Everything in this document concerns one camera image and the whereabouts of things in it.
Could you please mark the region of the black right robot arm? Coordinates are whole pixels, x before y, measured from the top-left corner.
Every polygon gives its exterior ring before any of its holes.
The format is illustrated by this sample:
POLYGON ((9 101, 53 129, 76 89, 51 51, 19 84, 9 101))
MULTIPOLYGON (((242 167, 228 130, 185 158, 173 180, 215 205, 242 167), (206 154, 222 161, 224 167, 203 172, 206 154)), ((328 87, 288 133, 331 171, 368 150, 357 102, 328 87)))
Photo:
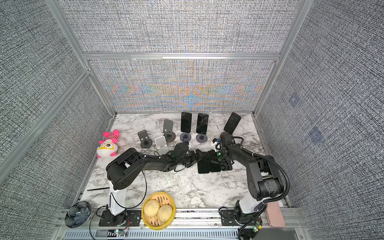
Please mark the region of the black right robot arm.
POLYGON ((230 171, 235 161, 246 168, 248 193, 234 207, 236 221, 243 225, 263 213, 268 203, 284 199, 290 180, 272 156, 263 156, 246 149, 242 137, 223 132, 212 140, 209 153, 210 172, 230 171))

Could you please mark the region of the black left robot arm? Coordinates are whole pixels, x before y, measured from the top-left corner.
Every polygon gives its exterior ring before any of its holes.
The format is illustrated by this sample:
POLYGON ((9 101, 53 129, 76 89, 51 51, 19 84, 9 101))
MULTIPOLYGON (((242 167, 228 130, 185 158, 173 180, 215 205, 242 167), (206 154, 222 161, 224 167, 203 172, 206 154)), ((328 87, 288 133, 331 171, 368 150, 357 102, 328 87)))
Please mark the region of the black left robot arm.
POLYGON ((190 168, 202 160, 210 161, 213 152, 213 150, 207 152, 199 149, 190 150, 189 145, 185 143, 176 144, 173 150, 162 155, 147 155, 139 153, 135 148, 128 149, 106 167, 110 185, 108 210, 112 216, 117 216, 129 209, 123 203, 126 199, 126 188, 140 173, 144 171, 176 172, 178 166, 190 168))

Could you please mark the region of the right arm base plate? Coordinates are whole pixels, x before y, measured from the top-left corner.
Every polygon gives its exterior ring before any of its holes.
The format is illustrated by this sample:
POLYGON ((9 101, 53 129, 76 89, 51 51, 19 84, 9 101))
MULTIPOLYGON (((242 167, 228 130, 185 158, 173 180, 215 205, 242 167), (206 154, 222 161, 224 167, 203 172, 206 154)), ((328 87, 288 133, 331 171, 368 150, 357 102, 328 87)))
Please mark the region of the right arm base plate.
POLYGON ((240 226, 241 225, 236 220, 236 215, 235 215, 234 210, 221 209, 221 210, 219 210, 219 214, 221 216, 222 226, 233 227, 233 226, 240 226))

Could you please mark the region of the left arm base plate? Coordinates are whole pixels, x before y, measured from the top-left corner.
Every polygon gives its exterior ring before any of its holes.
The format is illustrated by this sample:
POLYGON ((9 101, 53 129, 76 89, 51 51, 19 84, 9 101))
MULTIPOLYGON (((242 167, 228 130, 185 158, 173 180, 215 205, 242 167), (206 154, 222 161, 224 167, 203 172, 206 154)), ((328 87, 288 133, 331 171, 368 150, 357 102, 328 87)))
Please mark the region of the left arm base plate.
POLYGON ((140 210, 126 210, 114 216, 110 210, 102 212, 99 227, 138 227, 142 219, 140 210))

